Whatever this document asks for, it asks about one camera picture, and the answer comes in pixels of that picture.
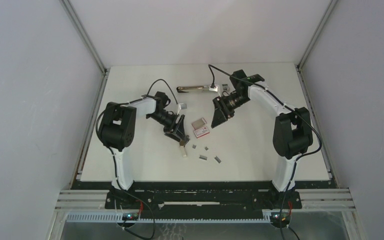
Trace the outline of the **staple box tray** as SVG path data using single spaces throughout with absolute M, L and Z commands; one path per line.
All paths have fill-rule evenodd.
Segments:
M 200 129 L 204 127 L 206 124 L 207 124 L 207 121 L 203 117 L 191 123 L 194 130 Z

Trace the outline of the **red white staple box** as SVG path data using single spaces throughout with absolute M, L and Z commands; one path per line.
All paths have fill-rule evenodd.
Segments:
M 194 130 L 193 133 L 194 133 L 195 137 L 197 139 L 199 139 L 199 138 L 209 134 L 210 130 L 207 126 L 203 126 L 203 127 L 200 127 L 198 129 Z

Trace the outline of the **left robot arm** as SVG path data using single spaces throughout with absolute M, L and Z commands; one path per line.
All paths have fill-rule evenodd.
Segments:
M 125 209 L 133 207 L 137 200 L 136 194 L 129 190 L 134 183 L 129 147 L 134 141 L 137 118 L 155 120 L 163 126 L 164 135 L 178 142 L 181 147 L 190 140 L 185 132 L 185 115 L 165 110 L 170 102 L 170 98 L 161 91 L 130 102 L 108 102 L 96 120 L 96 136 L 113 159 L 114 179 L 111 185 L 122 190 L 116 200 Z

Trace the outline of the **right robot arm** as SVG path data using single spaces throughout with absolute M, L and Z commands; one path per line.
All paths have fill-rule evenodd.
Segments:
M 288 106 L 273 93 L 265 79 L 254 74 L 247 76 L 240 69 L 229 74 L 234 91 L 220 93 L 212 102 L 214 114 L 211 128 L 215 128 L 235 115 L 235 110 L 249 101 L 263 106 L 274 119 L 272 143 L 279 159 L 271 181 L 275 188 L 269 194 L 269 203 L 282 208 L 289 201 L 287 191 L 295 186 L 295 172 L 300 157 L 307 154 L 313 144 L 310 113 L 306 107 Z

